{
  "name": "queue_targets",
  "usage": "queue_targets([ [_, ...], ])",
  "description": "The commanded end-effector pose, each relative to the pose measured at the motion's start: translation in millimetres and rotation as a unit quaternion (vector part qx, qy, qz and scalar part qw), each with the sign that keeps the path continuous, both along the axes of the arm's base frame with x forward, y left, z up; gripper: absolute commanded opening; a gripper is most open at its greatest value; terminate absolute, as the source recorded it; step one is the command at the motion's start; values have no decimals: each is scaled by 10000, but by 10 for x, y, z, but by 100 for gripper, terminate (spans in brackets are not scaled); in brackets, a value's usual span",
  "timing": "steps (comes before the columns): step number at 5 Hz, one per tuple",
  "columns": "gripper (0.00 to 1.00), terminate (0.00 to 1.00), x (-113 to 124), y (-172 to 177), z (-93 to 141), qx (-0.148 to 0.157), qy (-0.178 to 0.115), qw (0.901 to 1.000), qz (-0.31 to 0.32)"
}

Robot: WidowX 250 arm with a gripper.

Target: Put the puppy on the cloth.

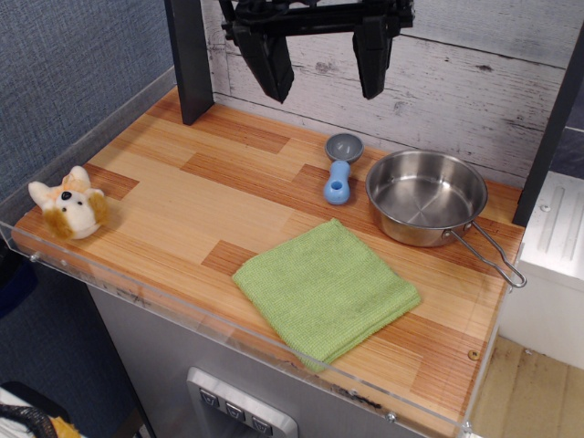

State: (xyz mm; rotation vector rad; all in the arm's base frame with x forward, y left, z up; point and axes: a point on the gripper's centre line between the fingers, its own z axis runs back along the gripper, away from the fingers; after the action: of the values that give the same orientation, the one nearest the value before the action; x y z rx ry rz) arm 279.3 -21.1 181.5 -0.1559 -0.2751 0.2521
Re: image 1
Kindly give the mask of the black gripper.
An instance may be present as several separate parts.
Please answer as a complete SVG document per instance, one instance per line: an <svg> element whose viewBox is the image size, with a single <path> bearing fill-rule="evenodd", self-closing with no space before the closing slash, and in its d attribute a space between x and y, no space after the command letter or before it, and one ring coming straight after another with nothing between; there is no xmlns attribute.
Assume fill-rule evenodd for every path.
<svg viewBox="0 0 584 438"><path fill-rule="evenodd" d="M264 93L283 103L294 72L285 37L352 32L362 95L384 90L392 37L413 25L413 1L221 1L222 29Z"/></svg>

